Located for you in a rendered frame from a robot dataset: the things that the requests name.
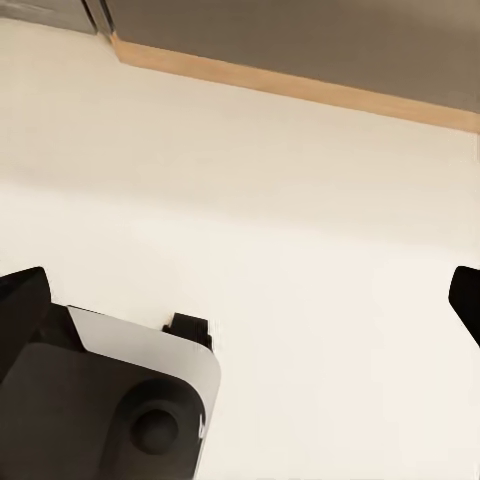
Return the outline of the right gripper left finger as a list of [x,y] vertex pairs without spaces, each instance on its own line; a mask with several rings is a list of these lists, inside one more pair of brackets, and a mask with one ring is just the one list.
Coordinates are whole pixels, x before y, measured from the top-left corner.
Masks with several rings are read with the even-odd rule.
[[44,267],[0,277],[0,386],[50,304]]

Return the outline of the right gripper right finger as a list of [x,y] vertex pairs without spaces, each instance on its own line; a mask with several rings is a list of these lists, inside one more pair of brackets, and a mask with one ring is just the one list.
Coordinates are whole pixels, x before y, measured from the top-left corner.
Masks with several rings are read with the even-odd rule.
[[480,347],[480,270],[458,266],[448,300]]

